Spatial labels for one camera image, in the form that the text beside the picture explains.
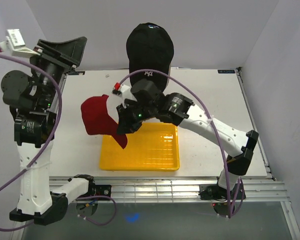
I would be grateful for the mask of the black cap red trim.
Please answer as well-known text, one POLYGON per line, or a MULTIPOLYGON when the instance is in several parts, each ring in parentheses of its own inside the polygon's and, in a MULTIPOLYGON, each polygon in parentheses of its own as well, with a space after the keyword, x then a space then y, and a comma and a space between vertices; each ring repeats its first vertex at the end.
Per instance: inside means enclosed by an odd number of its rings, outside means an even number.
POLYGON ((166 89, 168 78, 152 71, 170 74, 174 44, 163 27, 151 22, 140 23, 127 38, 126 53, 130 73, 144 70, 129 78, 132 86, 141 79, 147 79, 154 82, 159 90, 166 89))

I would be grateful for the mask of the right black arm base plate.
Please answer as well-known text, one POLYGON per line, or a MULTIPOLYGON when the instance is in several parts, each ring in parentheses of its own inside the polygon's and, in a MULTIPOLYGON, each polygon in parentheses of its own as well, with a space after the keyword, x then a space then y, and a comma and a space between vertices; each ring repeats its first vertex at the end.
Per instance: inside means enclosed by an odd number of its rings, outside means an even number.
MULTIPOLYGON (((201 200, 216 200, 216 201, 226 201, 227 191, 217 184, 200 184, 199 185, 199 197, 201 200)), ((231 200, 245 200, 246 193, 243 190, 243 184, 236 183, 234 188, 230 191, 230 199, 231 200)))

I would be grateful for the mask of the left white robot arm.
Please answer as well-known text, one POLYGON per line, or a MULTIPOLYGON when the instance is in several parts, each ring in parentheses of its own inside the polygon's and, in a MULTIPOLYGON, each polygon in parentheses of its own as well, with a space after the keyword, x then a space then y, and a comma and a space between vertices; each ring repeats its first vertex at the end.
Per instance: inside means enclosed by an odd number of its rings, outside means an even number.
POLYGON ((34 49, 19 47, 8 37, 12 51, 27 58, 30 74, 12 70, 1 81, 3 102, 14 120, 14 141, 20 159, 20 196, 9 214, 15 222, 33 221, 47 226, 60 221, 68 205, 79 197, 96 195, 94 179, 79 174, 68 183, 50 190, 49 168, 55 131, 61 118, 61 95, 67 75, 81 63, 87 38, 64 42, 39 40, 34 49))

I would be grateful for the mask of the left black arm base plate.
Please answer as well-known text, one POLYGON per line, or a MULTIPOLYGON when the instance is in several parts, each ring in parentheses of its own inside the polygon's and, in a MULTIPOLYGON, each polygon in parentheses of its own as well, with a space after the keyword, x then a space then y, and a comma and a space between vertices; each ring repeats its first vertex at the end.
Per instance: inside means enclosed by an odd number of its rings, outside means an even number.
POLYGON ((107 201, 108 198, 112 195, 112 186, 110 184, 95 184, 91 187, 88 194, 90 196, 98 196, 94 198, 94 201, 107 201))

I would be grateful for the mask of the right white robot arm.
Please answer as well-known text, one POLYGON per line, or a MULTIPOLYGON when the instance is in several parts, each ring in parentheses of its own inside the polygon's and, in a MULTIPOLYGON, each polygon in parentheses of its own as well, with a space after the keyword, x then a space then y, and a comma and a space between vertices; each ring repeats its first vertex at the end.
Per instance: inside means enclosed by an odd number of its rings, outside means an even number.
POLYGON ((227 199, 234 193, 239 177, 246 175, 251 164, 259 138, 255 130, 244 132, 212 119, 190 98, 176 92, 165 95, 147 79, 132 87, 117 83, 112 93, 122 100, 116 108, 119 135, 135 133, 144 121, 158 119, 222 146, 227 168, 221 171, 216 186, 207 187, 206 192, 211 199, 227 199))

